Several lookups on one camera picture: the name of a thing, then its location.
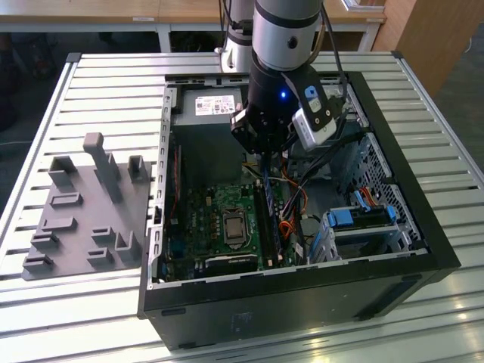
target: gray metal frame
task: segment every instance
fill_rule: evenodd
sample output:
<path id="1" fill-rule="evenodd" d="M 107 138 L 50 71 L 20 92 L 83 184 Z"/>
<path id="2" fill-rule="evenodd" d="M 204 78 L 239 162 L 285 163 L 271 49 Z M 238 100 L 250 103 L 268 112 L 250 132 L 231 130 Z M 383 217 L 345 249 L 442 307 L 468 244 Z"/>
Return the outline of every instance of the gray metal frame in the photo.
<path id="1" fill-rule="evenodd" d="M 484 178 L 409 70 L 389 53 L 341 54 L 363 72 L 463 267 L 384 318 L 171 353 L 136 318 L 140 269 L 26 282 L 21 264 L 51 182 L 51 153 L 78 165 L 77 138 L 96 129 L 122 163 L 157 171 L 164 75 L 217 73 L 213 54 L 87 54 L 67 64 L 0 220 L 2 361 L 475 361 L 484 351 Z M 320 71 L 335 71 L 322 53 Z M 152 195 L 157 186 L 151 183 Z M 150 200 L 148 215 L 154 201 Z"/>

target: orange wire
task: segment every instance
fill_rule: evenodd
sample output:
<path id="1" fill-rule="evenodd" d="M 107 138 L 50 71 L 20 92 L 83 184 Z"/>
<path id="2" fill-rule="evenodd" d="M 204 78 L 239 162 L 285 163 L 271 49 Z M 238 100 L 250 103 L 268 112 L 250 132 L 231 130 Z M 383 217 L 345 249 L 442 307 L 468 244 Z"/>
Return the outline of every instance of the orange wire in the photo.
<path id="1" fill-rule="evenodd" d="M 286 165 L 284 164 L 284 159 L 282 160 L 282 176 L 286 178 L 294 187 L 298 188 L 298 184 L 287 176 Z M 306 207 L 308 206 L 308 194 L 304 189 L 301 188 L 302 195 L 304 196 L 304 206 L 301 209 L 301 214 L 306 213 Z"/>
<path id="2" fill-rule="evenodd" d="M 362 192 L 362 193 L 365 195 L 365 197 L 366 197 L 367 201 L 369 202 L 369 204 L 370 204 L 371 206 L 376 206 L 376 205 L 377 205 L 377 204 L 375 203 L 374 199 L 371 197 L 371 193 L 370 193 L 370 191 L 368 190 L 368 188 L 367 188 L 367 187 L 360 188 L 360 192 Z"/>

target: open computer tower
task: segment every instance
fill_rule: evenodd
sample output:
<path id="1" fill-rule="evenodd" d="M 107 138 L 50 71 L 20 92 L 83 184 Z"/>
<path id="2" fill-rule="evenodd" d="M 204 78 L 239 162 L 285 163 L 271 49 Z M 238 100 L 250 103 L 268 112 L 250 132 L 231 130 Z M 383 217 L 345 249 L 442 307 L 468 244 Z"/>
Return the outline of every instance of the open computer tower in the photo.
<path id="1" fill-rule="evenodd" d="M 320 76 L 328 96 L 340 92 L 337 75 Z M 310 154 L 296 143 L 273 178 L 231 135 L 247 75 L 166 77 L 138 317 L 169 349 L 385 315 L 460 266 L 363 75 L 347 77 L 333 139 Z M 305 186 L 300 230 L 278 228 L 285 177 L 330 149 Z"/>

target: table leg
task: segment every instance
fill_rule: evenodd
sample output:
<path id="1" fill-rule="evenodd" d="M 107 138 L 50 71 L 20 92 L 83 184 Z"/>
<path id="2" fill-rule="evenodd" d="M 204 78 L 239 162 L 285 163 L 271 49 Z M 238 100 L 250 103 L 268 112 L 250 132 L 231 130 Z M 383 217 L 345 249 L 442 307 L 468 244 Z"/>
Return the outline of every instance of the table leg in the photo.
<path id="1" fill-rule="evenodd" d="M 365 34 L 361 38 L 360 46 L 358 47 L 358 51 L 371 51 L 373 48 L 373 43 L 378 34 L 378 29 L 380 28 L 380 23 L 369 23 Z"/>
<path id="2" fill-rule="evenodd" d="M 169 24 L 158 24 L 157 25 L 158 39 L 160 40 L 160 48 L 162 53 L 171 53 L 172 45 L 169 41 Z"/>

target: motherboard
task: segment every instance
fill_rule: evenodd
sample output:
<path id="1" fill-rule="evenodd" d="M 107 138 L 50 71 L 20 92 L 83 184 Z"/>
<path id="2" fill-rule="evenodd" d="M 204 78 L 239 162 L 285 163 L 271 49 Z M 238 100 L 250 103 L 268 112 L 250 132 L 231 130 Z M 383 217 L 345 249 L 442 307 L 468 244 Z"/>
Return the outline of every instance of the motherboard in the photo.
<path id="1" fill-rule="evenodd" d="M 187 203 L 169 241 L 168 280 L 263 270 L 264 242 L 254 184 L 216 185 L 188 190 Z M 275 211 L 284 205 L 272 185 Z"/>

